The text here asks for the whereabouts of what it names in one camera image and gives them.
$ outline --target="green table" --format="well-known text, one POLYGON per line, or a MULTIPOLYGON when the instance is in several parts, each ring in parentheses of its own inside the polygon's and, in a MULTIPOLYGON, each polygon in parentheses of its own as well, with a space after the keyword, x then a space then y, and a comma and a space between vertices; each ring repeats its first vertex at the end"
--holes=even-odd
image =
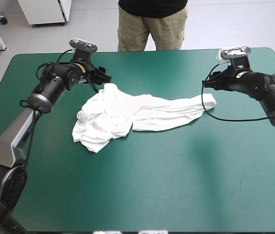
MULTIPOLYGON (((93 63, 126 93, 191 98, 200 94, 216 53, 96 53, 93 63)), ((38 65, 58 56, 13 57, 0 84, 0 134, 38 83, 38 65)), ((253 49, 250 62, 254 71, 275 73, 268 48, 253 49)), ((217 100, 216 116, 265 116, 247 95, 206 92, 217 100)), ((275 127, 269 121, 228 123, 203 114, 168 131, 131 131, 94 154, 71 136, 76 113, 93 95, 90 86, 78 85, 39 121, 27 186, 13 213, 26 229, 275 231, 275 127)))

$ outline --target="gray floor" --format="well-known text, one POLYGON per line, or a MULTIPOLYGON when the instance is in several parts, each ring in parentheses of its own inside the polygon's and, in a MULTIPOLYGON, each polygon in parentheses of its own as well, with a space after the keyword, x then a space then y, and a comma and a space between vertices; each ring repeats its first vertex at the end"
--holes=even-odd
MULTIPOLYGON (((0 25, 7 49, 0 52, 0 81, 11 58, 22 53, 65 51, 77 37, 94 42, 98 51, 117 50, 118 0, 73 0, 65 26, 28 25, 17 0, 0 0, 0 25)), ((186 38, 182 49, 247 45, 275 51, 275 0, 189 0, 186 38)), ((146 50, 155 50, 149 39, 146 50)))

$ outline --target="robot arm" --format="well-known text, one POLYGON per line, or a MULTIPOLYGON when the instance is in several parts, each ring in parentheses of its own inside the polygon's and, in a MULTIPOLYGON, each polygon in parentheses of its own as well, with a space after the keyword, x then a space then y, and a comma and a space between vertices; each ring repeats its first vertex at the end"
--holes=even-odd
POLYGON ((39 67, 44 70, 39 84, 24 100, 28 105, 0 136, 0 234, 26 233, 10 212, 27 181, 28 157, 23 147, 36 122, 43 114, 52 111, 66 90, 79 83, 89 83, 98 92, 95 84, 111 81, 104 68, 96 68, 91 62, 91 55, 97 51, 96 45, 75 38, 69 44, 75 49, 73 59, 39 67))
POLYGON ((249 47, 227 48, 219 51, 219 64, 230 62, 223 72, 214 72, 203 81, 206 88, 237 91, 259 101, 271 124, 275 126, 275 76, 250 69, 249 47))

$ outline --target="black cable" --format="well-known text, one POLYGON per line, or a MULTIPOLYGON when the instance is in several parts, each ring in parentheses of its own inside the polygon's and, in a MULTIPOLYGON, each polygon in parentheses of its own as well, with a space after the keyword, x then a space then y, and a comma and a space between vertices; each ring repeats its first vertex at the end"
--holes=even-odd
POLYGON ((95 86, 95 84, 93 84, 93 83, 91 82, 91 80, 90 80, 87 76, 85 77, 85 79, 86 79, 86 81, 90 84, 91 88, 92 88, 96 93, 98 93, 98 88, 95 86))
MULTIPOLYGON (((219 117, 216 117, 212 114, 209 113, 209 111, 206 109, 205 105, 204 105, 204 101, 203 101, 203 91, 204 91, 204 83, 207 81, 207 79, 210 77, 212 71, 218 67, 219 64, 217 64, 216 66, 214 66, 210 73, 208 74, 208 76, 206 77, 206 79, 204 80, 204 82, 202 83, 202 87, 201 87, 201 104, 202 104, 202 107, 204 109, 204 111, 207 113, 207 115, 209 115, 210 117, 212 118, 215 118, 217 120, 220 120, 220 121, 226 121, 226 122, 251 122, 251 121, 261 121, 261 120, 266 120, 266 119, 272 119, 272 118, 275 118, 275 117, 263 117, 263 118, 251 118, 251 119, 225 119, 225 118, 219 118, 219 117)), ((214 76, 213 78, 216 78, 217 76, 220 76, 221 74, 223 74, 223 72, 217 74, 216 76, 214 76)))
POLYGON ((58 63, 59 60, 61 59, 61 57, 63 57, 63 55, 66 54, 66 53, 69 52, 69 51, 72 51, 72 49, 66 50, 65 52, 63 52, 63 53, 59 56, 59 58, 58 58, 58 60, 56 61, 56 63, 58 63))

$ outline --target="white cloth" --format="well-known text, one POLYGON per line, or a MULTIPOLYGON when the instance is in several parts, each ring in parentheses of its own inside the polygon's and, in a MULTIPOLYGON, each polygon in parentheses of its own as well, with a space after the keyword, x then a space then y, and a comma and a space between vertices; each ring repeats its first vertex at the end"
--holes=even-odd
MULTIPOLYGON (((216 105, 212 94, 204 94, 203 99, 207 110, 216 105)), ((201 95, 176 100, 132 96, 107 83, 77 113, 73 140, 97 153, 110 139, 126 136, 132 124, 135 131, 162 131, 187 124, 203 111, 201 95)))

